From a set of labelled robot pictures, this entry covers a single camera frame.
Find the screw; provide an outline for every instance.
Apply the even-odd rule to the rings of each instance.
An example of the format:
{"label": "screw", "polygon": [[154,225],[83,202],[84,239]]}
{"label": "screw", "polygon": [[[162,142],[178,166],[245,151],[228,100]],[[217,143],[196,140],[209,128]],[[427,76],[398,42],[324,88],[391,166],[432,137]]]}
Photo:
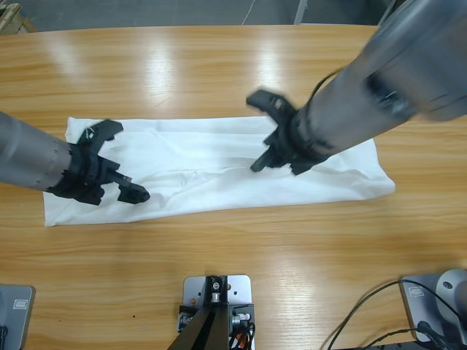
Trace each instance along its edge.
{"label": "screw", "polygon": [[219,302],[220,302],[220,293],[212,293],[211,303],[219,303]]}
{"label": "screw", "polygon": [[234,326],[238,326],[242,323],[242,321],[250,321],[251,315],[250,314],[238,314],[232,317],[232,324]]}

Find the wrinkled fabric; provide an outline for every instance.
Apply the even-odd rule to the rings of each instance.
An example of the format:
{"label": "wrinkled fabric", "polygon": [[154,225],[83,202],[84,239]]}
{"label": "wrinkled fabric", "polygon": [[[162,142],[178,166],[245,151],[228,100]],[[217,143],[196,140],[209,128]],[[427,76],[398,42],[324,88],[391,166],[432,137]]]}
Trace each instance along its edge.
{"label": "wrinkled fabric", "polygon": [[[69,118],[66,140],[76,142],[99,120]],[[392,193],[395,185],[369,140],[330,157],[299,176],[288,167],[253,173],[275,126],[268,117],[194,120],[119,120],[124,131],[105,142],[100,156],[144,186],[151,198],[117,201],[105,184],[99,206],[44,193],[45,226],[133,222],[221,209],[334,201],[361,201]]]}

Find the wood grain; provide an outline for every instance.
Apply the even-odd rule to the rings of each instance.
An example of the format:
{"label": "wood grain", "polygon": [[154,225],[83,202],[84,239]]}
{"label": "wood grain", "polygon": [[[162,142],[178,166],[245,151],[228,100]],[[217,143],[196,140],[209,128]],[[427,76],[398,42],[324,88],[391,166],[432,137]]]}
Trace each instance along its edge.
{"label": "wood grain", "polygon": [[[0,38],[0,108],[63,138],[66,118],[256,115],[258,86],[302,105],[349,63],[363,26],[119,28]],[[42,227],[42,195],[0,185],[0,283],[37,288],[27,349],[165,349],[185,277],[246,273],[258,349],[318,349],[360,296],[413,273],[467,268],[467,122],[377,138],[394,195],[119,225]],[[338,347],[408,325],[397,287]],[[389,341],[408,341],[410,335]]]}

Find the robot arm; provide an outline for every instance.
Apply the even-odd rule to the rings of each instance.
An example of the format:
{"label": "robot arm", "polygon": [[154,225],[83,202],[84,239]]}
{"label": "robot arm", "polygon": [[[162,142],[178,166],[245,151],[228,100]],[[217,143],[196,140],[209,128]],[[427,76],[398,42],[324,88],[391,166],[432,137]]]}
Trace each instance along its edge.
{"label": "robot arm", "polygon": [[408,0],[301,109],[265,90],[248,97],[278,124],[251,169],[290,164],[300,174],[416,114],[438,121],[467,114],[466,48],[467,2]]}
{"label": "robot arm", "polygon": [[0,182],[94,205],[104,195],[101,185],[116,182],[119,201],[145,202],[146,189],[118,173],[119,164],[98,155],[122,130],[119,122],[104,120],[70,144],[0,112]]}

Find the black clamp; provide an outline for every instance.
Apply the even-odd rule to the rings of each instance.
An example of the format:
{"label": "black clamp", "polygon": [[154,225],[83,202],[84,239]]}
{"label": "black clamp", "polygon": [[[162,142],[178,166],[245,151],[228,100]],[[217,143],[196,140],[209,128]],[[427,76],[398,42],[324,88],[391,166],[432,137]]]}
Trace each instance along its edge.
{"label": "black clamp", "polygon": [[117,172],[120,164],[98,155],[105,141],[111,141],[123,126],[114,120],[104,120],[86,128],[76,144],[69,144],[72,162],[62,180],[48,192],[59,197],[99,205],[104,195],[103,184],[116,182],[118,200],[131,204],[147,201],[150,194],[143,186],[131,183],[131,178]]}
{"label": "black clamp", "polygon": [[5,349],[5,340],[7,338],[8,328],[6,326],[0,326],[0,350]]}
{"label": "black clamp", "polygon": [[226,306],[228,282],[227,276],[207,276],[204,288],[205,306]]}
{"label": "black clamp", "polygon": [[292,173],[299,175],[328,157],[305,152],[304,142],[298,135],[297,110],[284,96],[258,90],[247,97],[247,104],[268,113],[277,123],[277,129],[264,144],[269,148],[251,165],[254,172],[268,168],[281,168],[290,164]]}

